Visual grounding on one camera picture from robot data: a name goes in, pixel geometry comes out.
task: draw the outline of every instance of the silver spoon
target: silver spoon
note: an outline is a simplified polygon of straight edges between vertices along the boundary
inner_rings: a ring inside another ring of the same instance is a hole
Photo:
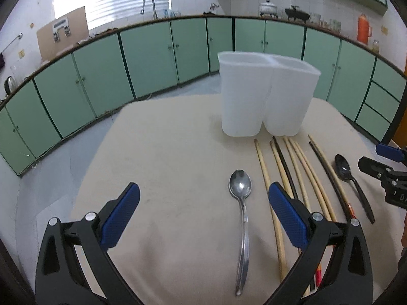
[[[248,214],[246,212],[245,199],[252,191],[252,181],[248,174],[243,170],[236,170],[232,173],[229,180],[229,191],[237,199],[242,210],[243,233],[242,246],[240,251],[239,266],[237,269],[236,291],[235,295],[240,296],[245,286],[246,277],[249,268],[249,232],[248,232]]]

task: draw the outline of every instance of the metal screw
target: metal screw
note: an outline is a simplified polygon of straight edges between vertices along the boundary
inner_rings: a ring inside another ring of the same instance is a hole
[[[353,226],[355,226],[355,227],[358,227],[358,226],[359,226],[359,220],[356,219],[356,218],[352,218],[352,219],[351,219],[351,224],[352,224]]]
[[[58,219],[56,219],[55,217],[54,217],[54,218],[51,218],[51,219],[48,221],[48,223],[49,223],[50,226],[55,226],[57,222],[58,222]]]
[[[314,212],[314,213],[312,214],[312,218],[313,218],[315,221],[322,221],[322,219],[324,218],[324,216],[323,216],[321,213],[319,213],[319,212]]]
[[[92,220],[94,220],[96,218],[96,213],[94,213],[94,212],[88,212],[88,213],[86,213],[86,215],[85,215],[85,219],[87,220],[87,221],[92,221]]]

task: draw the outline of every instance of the plastic container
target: plastic container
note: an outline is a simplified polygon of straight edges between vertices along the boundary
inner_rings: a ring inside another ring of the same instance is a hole
[[[271,55],[279,66],[265,106],[264,125],[276,136],[294,136],[300,130],[321,71],[292,57]]]
[[[250,52],[218,54],[222,93],[222,129],[229,136],[260,132],[277,67],[272,55]]]

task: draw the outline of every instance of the white pot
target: white pot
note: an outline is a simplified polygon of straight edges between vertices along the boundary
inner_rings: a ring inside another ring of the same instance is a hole
[[[269,0],[262,2],[259,6],[260,14],[277,14],[277,6],[270,3]]]

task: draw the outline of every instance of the beige tablecloth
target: beige tablecloth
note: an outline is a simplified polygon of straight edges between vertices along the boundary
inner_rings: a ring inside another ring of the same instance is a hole
[[[254,137],[232,138],[222,132],[220,95],[175,97],[127,105],[100,145],[82,182],[74,219],[98,212],[134,181],[141,201],[117,246],[109,255],[127,283],[150,304],[263,304],[279,284],[278,257],[263,176]],[[380,182],[359,172],[358,159],[370,156],[357,132],[330,104],[313,99],[295,137],[317,171],[339,221],[345,221],[336,195],[308,145],[311,133],[326,155],[344,155],[370,201],[371,225],[355,190],[343,183],[368,242],[377,297],[394,277],[401,252],[402,219],[384,202]],[[257,136],[272,181],[280,175],[262,128]],[[288,167],[295,175],[282,139]],[[234,295],[241,243],[238,202],[227,188],[231,173],[245,170],[253,190],[247,199],[250,263],[243,295]],[[300,167],[313,211],[320,211]],[[286,235],[290,267],[298,253]],[[325,269],[330,251],[324,256]],[[92,289],[100,289],[84,260]]]

